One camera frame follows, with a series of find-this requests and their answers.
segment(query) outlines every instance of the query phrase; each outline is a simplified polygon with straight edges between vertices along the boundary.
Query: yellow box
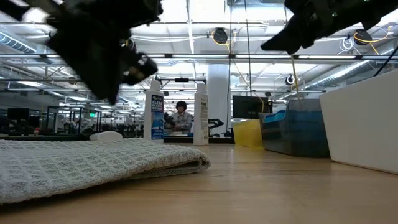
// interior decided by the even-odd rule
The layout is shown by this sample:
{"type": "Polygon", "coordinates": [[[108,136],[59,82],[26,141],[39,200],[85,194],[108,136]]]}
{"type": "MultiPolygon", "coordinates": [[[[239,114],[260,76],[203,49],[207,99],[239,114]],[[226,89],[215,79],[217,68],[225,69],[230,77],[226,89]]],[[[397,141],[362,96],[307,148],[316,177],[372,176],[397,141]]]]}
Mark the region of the yellow box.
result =
{"type": "Polygon", "coordinates": [[[263,149],[260,121],[243,121],[233,125],[235,144],[255,149],[263,149]]]}

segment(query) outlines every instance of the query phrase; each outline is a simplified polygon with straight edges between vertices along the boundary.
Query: black cable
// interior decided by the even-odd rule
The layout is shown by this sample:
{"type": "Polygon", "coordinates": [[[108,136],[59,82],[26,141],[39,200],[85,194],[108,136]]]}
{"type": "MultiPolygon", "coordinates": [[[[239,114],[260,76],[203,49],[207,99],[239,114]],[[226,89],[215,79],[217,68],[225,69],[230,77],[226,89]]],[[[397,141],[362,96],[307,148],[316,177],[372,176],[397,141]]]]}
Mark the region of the black cable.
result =
{"type": "Polygon", "coordinates": [[[226,93],[226,128],[225,132],[228,132],[228,124],[231,123],[229,120],[229,116],[231,114],[230,108],[231,108],[231,96],[229,95],[229,89],[231,88],[231,64],[232,64],[232,0],[229,0],[229,9],[230,9],[230,15],[229,15],[229,77],[228,77],[228,91],[226,93]]]}
{"type": "Polygon", "coordinates": [[[398,51],[398,46],[394,49],[394,51],[391,53],[390,57],[388,57],[388,59],[384,62],[384,64],[379,68],[376,74],[373,75],[373,77],[376,77],[381,73],[383,68],[387,66],[387,64],[391,61],[392,57],[397,53],[397,51],[398,51]]]}
{"type": "Polygon", "coordinates": [[[247,31],[247,33],[248,33],[250,97],[252,97],[252,89],[251,89],[250,41],[249,41],[249,21],[248,21],[248,10],[247,10],[247,8],[246,8],[246,0],[244,0],[244,11],[245,11],[245,13],[246,13],[246,31],[247,31]]]}

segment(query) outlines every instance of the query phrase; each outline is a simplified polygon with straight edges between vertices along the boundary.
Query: ceiling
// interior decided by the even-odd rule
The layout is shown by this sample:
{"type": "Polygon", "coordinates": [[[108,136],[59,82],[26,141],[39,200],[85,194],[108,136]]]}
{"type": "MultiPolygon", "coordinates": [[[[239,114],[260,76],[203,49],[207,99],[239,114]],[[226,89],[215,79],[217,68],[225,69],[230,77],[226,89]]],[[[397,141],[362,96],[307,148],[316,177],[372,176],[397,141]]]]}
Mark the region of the ceiling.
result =
{"type": "MultiPolygon", "coordinates": [[[[132,39],[136,42],[138,51],[148,54],[248,54],[251,55],[285,55],[284,52],[265,52],[260,46],[281,31],[292,13],[287,10],[280,2],[283,1],[261,1],[247,0],[247,13],[242,5],[243,1],[235,1],[232,8],[223,0],[163,0],[164,13],[160,16],[160,21],[150,26],[140,26],[133,28],[132,39]],[[218,45],[212,39],[212,32],[217,27],[225,29],[229,35],[233,33],[230,46],[218,45]]],[[[7,15],[0,13],[0,34],[5,33],[37,50],[39,53],[49,53],[52,51],[43,44],[47,40],[50,32],[55,30],[44,23],[46,14],[39,9],[29,11],[22,23],[12,20],[7,15]]],[[[398,26],[398,11],[385,16],[382,21],[369,33],[378,49],[386,43],[395,39],[398,26]]],[[[348,35],[353,35],[361,25],[341,30],[331,37],[320,39],[312,47],[300,49],[298,55],[375,55],[370,45],[358,46],[351,44],[351,40],[344,40],[348,35]]],[[[18,50],[0,44],[0,54],[21,54],[18,50]]],[[[208,65],[213,63],[229,63],[211,59],[156,59],[159,65],[158,76],[160,78],[202,78],[206,79],[208,65]]],[[[34,78],[34,79],[69,79],[77,77],[73,70],[67,67],[61,60],[54,60],[52,66],[39,63],[35,60],[26,59],[0,59],[4,69],[13,68],[14,73],[3,72],[3,78],[34,78]]],[[[343,62],[337,60],[316,61],[306,60],[295,64],[295,71],[300,79],[300,83],[308,83],[314,78],[325,74],[333,68],[340,66],[343,62]]],[[[247,89],[244,82],[246,74],[251,73],[251,84],[255,89],[284,90],[285,78],[293,73],[293,66],[289,61],[282,60],[255,60],[251,64],[247,60],[237,60],[230,65],[231,75],[234,76],[235,90],[247,89]]],[[[124,89],[143,90],[149,88],[150,79],[136,86],[123,86],[124,89]]],[[[12,83],[13,88],[39,88],[35,83],[12,83]]],[[[72,85],[68,82],[45,82],[46,88],[66,88],[66,89],[85,89],[82,83],[72,85]]],[[[169,82],[168,90],[194,89],[195,83],[175,83],[169,82]]],[[[93,101],[94,98],[88,91],[78,92],[53,92],[55,96],[65,101],[64,96],[77,97],[74,102],[93,101]]],[[[143,111],[144,94],[136,91],[124,91],[120,93],[123,103],[139,104],[132,107],[137,112],[143,111]]],[[[193,99],[193,93],[172,93],[166,97],[168,107],[173,110],[173,102],[176,100],[193,99]]],[[[188,108],[193,112],[193,105],[188,108]]]]}

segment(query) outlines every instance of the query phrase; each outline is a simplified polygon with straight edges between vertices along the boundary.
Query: black hair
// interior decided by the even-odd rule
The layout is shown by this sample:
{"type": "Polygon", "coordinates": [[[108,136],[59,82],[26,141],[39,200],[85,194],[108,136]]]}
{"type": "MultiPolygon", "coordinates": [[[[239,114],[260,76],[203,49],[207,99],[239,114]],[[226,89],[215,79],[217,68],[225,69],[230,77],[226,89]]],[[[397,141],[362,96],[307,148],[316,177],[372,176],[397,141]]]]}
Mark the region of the black hair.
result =
{"type": "Polygon", "coordinates": [[[175,109],[178,109],[180,106],[184,108],[184,111],[187,110],[187,103],[185,101],[178,101],[175,105],[175,109]]]}

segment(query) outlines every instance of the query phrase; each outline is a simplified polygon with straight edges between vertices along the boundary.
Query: folded towel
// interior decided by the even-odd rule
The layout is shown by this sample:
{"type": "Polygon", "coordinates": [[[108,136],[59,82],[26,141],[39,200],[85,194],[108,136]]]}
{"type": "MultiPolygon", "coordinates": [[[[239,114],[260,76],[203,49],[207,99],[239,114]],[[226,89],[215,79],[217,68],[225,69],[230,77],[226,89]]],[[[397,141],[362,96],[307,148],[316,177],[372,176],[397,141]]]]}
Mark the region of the folded towel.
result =
{"type": "Polygon", "coordinates": [[[69,193],[122,179],[191,174],[210,166],[199,150],[145,139],[0,140],[0,204],[69,193]]]}

